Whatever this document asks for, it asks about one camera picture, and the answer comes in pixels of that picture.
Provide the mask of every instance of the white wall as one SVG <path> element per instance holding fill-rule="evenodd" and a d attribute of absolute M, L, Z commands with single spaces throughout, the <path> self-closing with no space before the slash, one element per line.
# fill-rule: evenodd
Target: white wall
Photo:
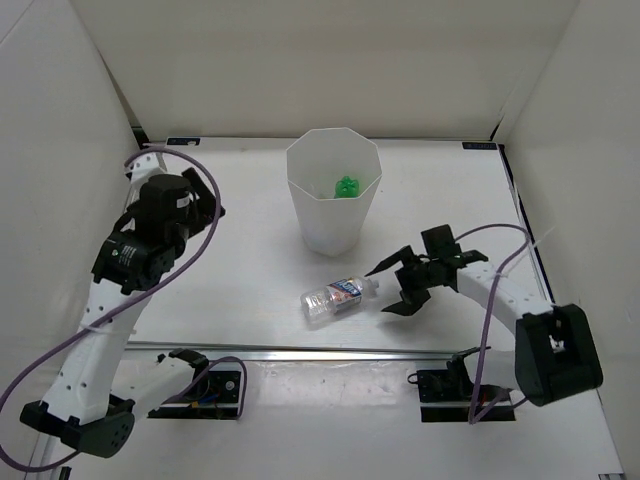
<path fill-rule="evenodd" d="M 487 139 L 578 0 L 73 2 L 151 139 Z"/>
<path fill-rule="evenodd" d="M 121 162 L 136 149 L 67 0 L 36 0 L 16 24 L 26 6 L 0 5 L 2 389 L 77 327 L 93 259 L 124 203 Z M 30 377 L 0 417 L 0 441 L 22 462 L 36 435 L 19 425 L 21 406 L 41 397 L 56 365 Z M 0 463 L 0 478 L 23 476 Z"/>
<path fill-rule="evenodd" d="M 507 143 L 558 300 L 582 305 L 621 461 L 640 478 L 640 2 L 582 0 Z"/>

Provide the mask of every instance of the black mount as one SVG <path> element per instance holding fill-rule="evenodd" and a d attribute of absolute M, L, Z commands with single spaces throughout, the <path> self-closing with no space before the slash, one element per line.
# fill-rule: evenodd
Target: black mount
<path fill-rule="evenodd" d="M 542 315 L 525 314 L 516 322 L 515 369 L 520 390 L 539 407 L 602 385 L 584 311 L 571 304 Z"/>
<path fill-rule="evenodd" d="M 416 255 L 407 245 L 382 260 L 366 275 L 374 275 L 402 262 L 402 267 L 395 272 L 402 300 L 384 308 L 383 312 L 411 316 L 431 298 L 429 288 L 446 286 L 457 291 L 456 271 L 470 263 L 488 260 L 477 250 L 463 252 L 449 225 L 425 230 L 421 235 L 427 255 Z"/>
<path fill-rule="evenodd" d="M 184 253 L 187 239 L 211 224 L 216 203 L 193 168 L 182 176 L 151 177 L 102 244 L 91 270 L 94 282 L 106 278 L 122 285 L 125 295 L 154 287 Z M 132 221 L 134 228 L 123 231 Z"/>

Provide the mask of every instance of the black clamp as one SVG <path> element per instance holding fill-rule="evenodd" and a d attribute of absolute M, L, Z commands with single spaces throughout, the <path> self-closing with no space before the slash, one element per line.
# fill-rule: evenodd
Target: black clamp
<path fill-rule="evenodd" d="M 383 312 L 410 316 L 430 298 L 428 289 L 438 286 L 458 291 L 457 270 L 473 262 L 486 262 L 488 258 L 477 250 L 463 252 L 456 243 L 451 227 L 441 225 L 421 233 L 427 255 L 416 255 L 409 245 L 381 261 L 366 276 L 387 270 L 401 262 L 396 270 L 402 301 L 384 308 Z"/>

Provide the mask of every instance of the black sticker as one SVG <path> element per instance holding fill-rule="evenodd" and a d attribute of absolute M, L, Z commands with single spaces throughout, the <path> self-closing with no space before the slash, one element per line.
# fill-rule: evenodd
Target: black sticker
<path fill-rule="evenodd" d="M 167 145 L 197 147 L 200 145 L 200 137 L 170 137 L 167 139 Z"/>
<path fill-rule="evenodd" d="M 497 150 L 498 145 L 493 142 L 462 142 L 465 150 Z"/>

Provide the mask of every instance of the white table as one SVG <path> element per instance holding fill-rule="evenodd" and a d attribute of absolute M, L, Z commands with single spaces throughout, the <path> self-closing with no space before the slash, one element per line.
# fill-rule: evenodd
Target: white table
<path fill-rule="evenodd" d="M 380 313 L 398 298 L 392 272 L 380 275 L 380 295 L 370 308 L 326 328 L 307 327 L 298 297 L 365 273 L 407 243 L 423 251 L 423 229 L 450 223 L 462 233 L 486 223 L 517 223 L 498 152 L 463 150 L 460 142 L 378 142 L 383 179 L 361 240 L 342 257 L 326 258 L 310 252 L 300 237 L 285 178 L 289 144 L 205 139 L 184 148 L 211 169 L 228 213 L 201 261 L 154 297 L 134 340 L 431 351 L 477 345 L 482 309 L 445 289 L 435 290 L 414 317 Z M 496 230 L 463 246 L 498 262 L 521 241 L 517 232 Z M 529 259 L 511 278 L 538 290 Z M 512 343 L 495 322 L 491 344 Z M 137 369 L 157 353 L 129 352 L 121 368 Z M 423 424 L 418 394 L 406 383 L 414 363 L 248 367 L 241 421 L 141 421 L 114 458 L 72 461 L 71 478 L 597 480 L 621 471 L 595 392 L 545 408 L 524 405 L 516 422 Z M 64 451 L 58 445 L 54 457 Z"/>
<path fill-rule="evenodd" d="M 205 138 L 198 146 L 178 147 L 211 170 L 227 215 L 205 255 L 153 298 L 132 340 L 431 351 L 477 345 L 483 311 L 450 289 L 434 289 L 413 317 L 380 312 L 399 300 L 393 270 L 378 276 L 379 296 L 366 309 L 325 328 L 309 328 L 299 296 L 362 275 L 404 245 L 424 253 L 420 232 L 431 227 L 449 223 L 461 234 L 487 223 L 519 223 L 499 152 L 464 150 L 461 142 L 377 141 L 383 178 L 360 241 L 328 258 L 306 248 L 300 235 L 286 180 L 291 142 Z M 186 168 L 169 158 L 168 165 L 176 172 Z M 199 241 L 191 241 L 185 257 Z M 498 263 L 521 242 L 519 232 L 496 229 L 462 245 Z M 510 278 L 538 291 L 530 259 Z M 494 323 L 491 344 L 508 349 L 512 337 Z"/>

